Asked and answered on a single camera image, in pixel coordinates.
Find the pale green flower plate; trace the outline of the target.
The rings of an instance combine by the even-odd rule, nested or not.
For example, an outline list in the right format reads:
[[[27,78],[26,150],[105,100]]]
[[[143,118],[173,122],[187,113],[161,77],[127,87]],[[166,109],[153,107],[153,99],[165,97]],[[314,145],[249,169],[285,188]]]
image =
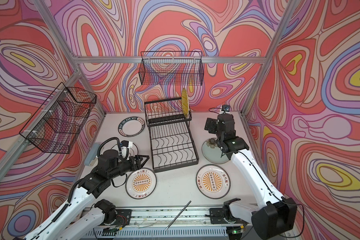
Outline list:
[[[211,163],[222,165],[229,161],[226,155],[218,147],[217,138],[207,139],[202,145],[203,156]]]

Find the yellow striped plate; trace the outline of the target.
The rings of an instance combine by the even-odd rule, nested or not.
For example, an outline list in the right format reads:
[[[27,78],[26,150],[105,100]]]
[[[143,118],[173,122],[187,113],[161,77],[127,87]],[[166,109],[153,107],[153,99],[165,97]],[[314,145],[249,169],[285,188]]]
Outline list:
[[[188,117],[189,115],[189,97],[188,97],[188,92],[186,90],[186,88],[183,88],[182,89],[182,99],[181,99],[181,103],[182,103],[182,111],[183,111],[183,114],[185,116],[185,118]]]

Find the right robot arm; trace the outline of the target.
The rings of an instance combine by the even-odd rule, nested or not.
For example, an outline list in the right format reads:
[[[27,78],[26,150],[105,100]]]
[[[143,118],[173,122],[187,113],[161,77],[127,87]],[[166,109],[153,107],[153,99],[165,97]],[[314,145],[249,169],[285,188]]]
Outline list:
[[[268,240],[294,228],[298,205],[271,183],[256,162],[249,145],[236,134],[233,115],[221,113],[207,118],[205,130],[217,137],[222,155],[238,168],[250,186],[256,204],[235,198],[224,202],[223,213],[228,221],[243,220],[251,224],[262,240]]]

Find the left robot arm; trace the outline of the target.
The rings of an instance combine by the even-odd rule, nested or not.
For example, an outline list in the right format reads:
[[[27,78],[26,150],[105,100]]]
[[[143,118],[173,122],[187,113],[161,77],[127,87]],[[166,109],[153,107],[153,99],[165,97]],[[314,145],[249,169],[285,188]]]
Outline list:
[[[98,163],[92,171],[73,185],[67,200],[41,225],[28,233],[25,240],[55,240],[87,204],[97,199],[116,177],[143,168],[148,155],[130,156],[120,150],[97,153]]]

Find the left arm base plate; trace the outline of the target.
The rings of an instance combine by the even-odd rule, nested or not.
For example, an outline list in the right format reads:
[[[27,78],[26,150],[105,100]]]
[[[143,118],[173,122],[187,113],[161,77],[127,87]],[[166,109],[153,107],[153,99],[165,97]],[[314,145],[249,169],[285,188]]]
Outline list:
[[[111,210],[110,212],[105,214],[103,224],[108,226],[125,227],[130,224],[131,215],[131,209]]]

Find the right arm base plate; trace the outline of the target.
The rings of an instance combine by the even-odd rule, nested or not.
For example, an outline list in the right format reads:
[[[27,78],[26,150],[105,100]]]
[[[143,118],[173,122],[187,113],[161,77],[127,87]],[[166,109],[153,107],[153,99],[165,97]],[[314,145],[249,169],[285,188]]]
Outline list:
[[[222,225],[222,224],[241,224],[246,226],[248,223],[237,218],[229,217],[229,214],[226,213],[223,208],[209,208],[209,213],[207,217],[210,219],[211,224],[213,225]]]

